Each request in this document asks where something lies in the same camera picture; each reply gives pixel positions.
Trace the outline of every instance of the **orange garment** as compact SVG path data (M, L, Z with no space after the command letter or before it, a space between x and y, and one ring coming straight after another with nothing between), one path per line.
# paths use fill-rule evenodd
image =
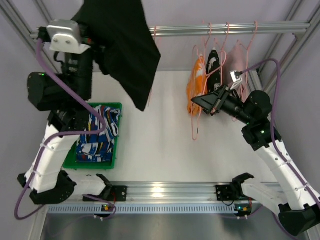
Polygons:
M203 68L203 65L205 65L205 59L200 55L193 66L189 82L186 86L186 95L188 98L187 110L192 116L197 115L201 111L200 107L197 104L193 104L191 99L203 94L206 84L206 69Z

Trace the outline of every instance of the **fabric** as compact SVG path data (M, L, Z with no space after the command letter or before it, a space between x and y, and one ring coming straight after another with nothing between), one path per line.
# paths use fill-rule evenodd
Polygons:
M119 134L117 124L121 111L103 105L95 107L95 110L103 116L106 129L100 134L80 135L75 149L77 162L109 162L112 160L115 137ZM99 119L91 113L85 131L93 131L101 127Z
M161 55L141 0L85 0L72 20L87 25L92 40L105 46L94 60L102 73L116 79L135 106L144 111Z
M188 100L187 110L192 116L195 116L200 112L200 106L193 104L191 99L202 95L206 84L206 70L203 68L202 63L205 63L205 59L200 55L194 64L189 82L186 86L186 95Z
M208 57L208 61L206 63L206 74L210 74L214 70L220 67L220 58L216 48L214 47ZM208 93L212 93L220 88L221 85L221 71L220 69L213 73L207 81L207 91Z
M239 42L235 44L230 52L226 55L226 61L223 65L223 84L228 85L229 87L232 86L233 81L230 75L232 71L241 72L246 69L246 58L244 51ZM246 81L243 79L242 76L242 86L246 87ZM237 93L241 96L241 89L240 86L237 89Z

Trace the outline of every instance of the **metal floor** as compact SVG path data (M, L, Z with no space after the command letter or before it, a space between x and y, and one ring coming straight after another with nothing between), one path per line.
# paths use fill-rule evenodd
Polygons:
M41 240L289 240L263 208L249 220L216 214L119 214L101 222L79 214L48 214ZM309 239L306 234L299 240Z

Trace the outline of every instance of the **hanging rail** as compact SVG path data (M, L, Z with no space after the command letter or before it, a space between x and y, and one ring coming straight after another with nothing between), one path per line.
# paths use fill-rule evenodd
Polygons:
M305 33L310 24L307 21L276 21L259 22L258 34L296 34ZM149 27L152 35L157 37L177 37L177 36L205 36L210 33L210 25L190 25L190 26L157 26ZM231 23L229 34L252 34L256 30L254 23ZM211 26L212 35L225 35L228 31L227 24L213 24ZM37 32L33 32L31 38L38 37Z

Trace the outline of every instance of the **metal bar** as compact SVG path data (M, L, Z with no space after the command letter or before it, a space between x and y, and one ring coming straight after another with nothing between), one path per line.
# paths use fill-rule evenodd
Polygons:
M295 0L288 16L285 18L286 21L291 21L294 16L296 15L296 13L298 12L299 8L301 7L302 3L305 2L305 0ZM264 56L264 59L269 59L275 52L279 42L281 41L281 39L283 38L283 34L278 34L271 47L269 48L268 52L266 53L266 55ZM267 63L264 63L261 65L261 67L259 68L259 72L260 74L262 74L262 72L264 71L265 67L266 67Z
M22 17L11 0L0 0L0 13L2 13L13 30L19 35L22 42L26 45L34 57L36 57L36 44L34 43L33 39L30 38L31 28L27 25L25 19ZM43 53L46 63L58 72L58 69L51 61L48 54L45 51L43 51Z
M291 49L287 52L287 54L281 59L281 76L283 76L290 65L293 63L294 60L297 59L298 55L302 52L303 48L310 42L310 40L315 36L316 32L319 30L320 26L320 1L316 10L313 12L313 16L311 17L310 27L308 27L307 31L303 35L301 39L296 41ZM273 72L271 75L272 77L268 81L267 85L264 87L264 91L267 94L273 90L276 85L277 76L276 71Z
M258 25L258 34L287 34L305 33L310 24L306 21L279 21L262 22ZM152 35L157 37L177 37L177 36L205 36L210 33L210 25L191 26L157 26L149 27ZM236 23L229 25L229 34L252 34L256 30L254 23ZM212 35L225 35L228 32L227 24L214 24L211 26ZM32 39L38 37L37 32L33 32Z
M127 203L132 204L219 204L216 185L221 182L113 182L114 186L127 186ZM282 192L278 183L264 183ZM73 196L65 203L86 204L81 196ZM248 203L247 200L237 203Z
M48 213L48 207L45 206L35 214L35 219L34 219L33 225L31 226L28 240L40 240L41 234L45 227L47 213Z
M33 2L43 19L46 21L47 24L49 24L53 20L53 18L44 2L42 0L33 0Z
M134 204L117 202L116 214L236 214L235 204ZM105 204L55 204L48 205L48 214L106 214Z

